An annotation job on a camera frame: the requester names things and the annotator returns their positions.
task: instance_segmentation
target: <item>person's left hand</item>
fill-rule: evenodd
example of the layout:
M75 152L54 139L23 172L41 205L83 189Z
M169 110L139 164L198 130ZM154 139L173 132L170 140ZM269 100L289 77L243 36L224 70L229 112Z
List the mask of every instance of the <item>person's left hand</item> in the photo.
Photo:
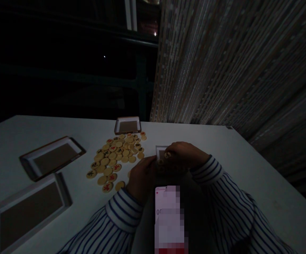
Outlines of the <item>person's left hand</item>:
M126 190L142 205L147 201L149 191L155 183L155 160L157 156L146 157L132 168Z

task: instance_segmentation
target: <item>curtain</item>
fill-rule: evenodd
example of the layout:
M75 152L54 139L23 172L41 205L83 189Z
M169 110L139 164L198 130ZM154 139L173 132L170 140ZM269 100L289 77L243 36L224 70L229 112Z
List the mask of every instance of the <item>curtain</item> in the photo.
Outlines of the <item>curtain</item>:
M306 0L163 1L150 120L232 126L306 191Z

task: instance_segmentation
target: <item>hand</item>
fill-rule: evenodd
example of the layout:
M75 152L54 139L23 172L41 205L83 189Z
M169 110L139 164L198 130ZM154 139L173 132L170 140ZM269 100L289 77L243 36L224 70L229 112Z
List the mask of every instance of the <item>hand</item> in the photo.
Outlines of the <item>hand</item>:
M126 190L142 205L147 201L148 194L155 183L156 156L146 157L139 161L131 170Z
M172 155L168 161L187 168L201 166L210 158L210 155L187 142L174 142L167 147L166 152Z

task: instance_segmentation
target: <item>striped shirt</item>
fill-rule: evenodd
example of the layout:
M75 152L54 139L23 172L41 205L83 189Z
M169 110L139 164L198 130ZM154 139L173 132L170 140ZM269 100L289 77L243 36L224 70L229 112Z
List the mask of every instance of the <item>striped shirt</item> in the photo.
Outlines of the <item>striped shirt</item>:
M296 253L276 235L255 200L239 189L214 157L190 172L206 196L220 253ZM142 211L121 189L58 253L129 253Z

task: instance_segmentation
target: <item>phone screen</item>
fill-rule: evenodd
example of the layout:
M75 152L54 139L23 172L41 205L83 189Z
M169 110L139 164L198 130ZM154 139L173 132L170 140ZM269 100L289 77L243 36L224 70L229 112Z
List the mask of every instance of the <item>phone screen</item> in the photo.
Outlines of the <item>phone screen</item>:
M165 253L167 249L188 253L183 211L179 186L155 188L154 247L157 253Z

